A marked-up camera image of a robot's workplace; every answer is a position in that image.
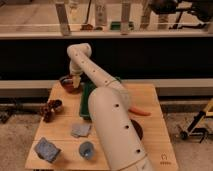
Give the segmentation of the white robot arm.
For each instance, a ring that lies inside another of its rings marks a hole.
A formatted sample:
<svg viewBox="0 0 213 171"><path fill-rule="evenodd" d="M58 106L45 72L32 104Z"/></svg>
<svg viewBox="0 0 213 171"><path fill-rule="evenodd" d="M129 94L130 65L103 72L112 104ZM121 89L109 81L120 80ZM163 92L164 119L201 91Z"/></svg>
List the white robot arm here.
<svg viewBox="0 0 213 171"><path fill-rule="evenodd" d="M88 98L88 109L111 171L154 171L154 167L128 116L128 90L115 77L95 64L88 43L67 48L70 73L85 73L96 88Z"/></svg>

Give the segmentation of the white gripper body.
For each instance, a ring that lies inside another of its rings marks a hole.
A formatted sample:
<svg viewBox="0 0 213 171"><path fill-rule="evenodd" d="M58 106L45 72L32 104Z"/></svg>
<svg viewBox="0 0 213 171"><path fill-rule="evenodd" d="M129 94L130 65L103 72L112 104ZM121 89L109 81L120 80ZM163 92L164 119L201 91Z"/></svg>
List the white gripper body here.
<svg viewBox="0 0 213 171"><path fill-rule="evenodd" d="M73 79L73 87L78 88L81 81L81 75L83 73L82 69L73 61L70 62L69 65L70 74Z"/></svg>

